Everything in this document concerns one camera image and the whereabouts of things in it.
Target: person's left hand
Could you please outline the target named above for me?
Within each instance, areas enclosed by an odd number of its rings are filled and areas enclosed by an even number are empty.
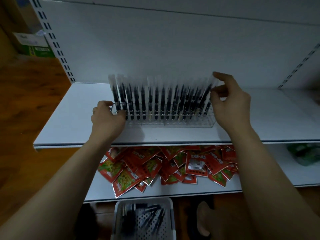
[[[98,106],[93,108],[92,132],[90,139],[98,143],[111,143],[123,131],[126,124],[126,112],[118,111],[114,115],[110,111],[111,101],[99,101]]]

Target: forearm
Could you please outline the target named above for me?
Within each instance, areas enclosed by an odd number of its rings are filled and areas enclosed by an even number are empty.
[[[73,227],[107,143],[90,139],[0,229],[1,239],[61,239]]]
[[[250,213],[265,237],[314,239],[320,220],[251,128],[230,133]]]

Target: pile of snack packets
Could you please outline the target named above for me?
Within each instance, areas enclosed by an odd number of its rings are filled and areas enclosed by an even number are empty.
[[[158,174],[162,185],[197,184],[201,176],[225,187],[238,173],[233,145],[111,147],[106,157],[98,171],[116,198],[133,187],[143,193]]]

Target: brown floor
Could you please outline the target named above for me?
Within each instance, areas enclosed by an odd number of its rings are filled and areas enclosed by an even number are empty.
[[[76,148],[45,149],[32,143],[70,87],[56,59],[19,56],[0,70],[0,225],[32,197]],[[301,188],[320,215],[320,187]],[[172,198],[177,239],[187,235],[189,197]],[[212,196],[215,208],[228,208],[247,217],[242,193]],[[109,239],[115,203],[92,204],[101,226],[100,238]]]

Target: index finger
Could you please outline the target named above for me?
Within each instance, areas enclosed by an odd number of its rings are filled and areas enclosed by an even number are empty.
[[[112,105],[113,105],[113,102],[111,102],[111,101],[103,101],[103,100],[101,100],[101,101],[98,102],[98,108],[101,107],[101,106],[112,106]]]
[[[220,81],[223,81],[226,87],[228,88],[229,92],[241,89],[232,75],[220,72],[213,72],[213,76],[215,78],[218,78]]]

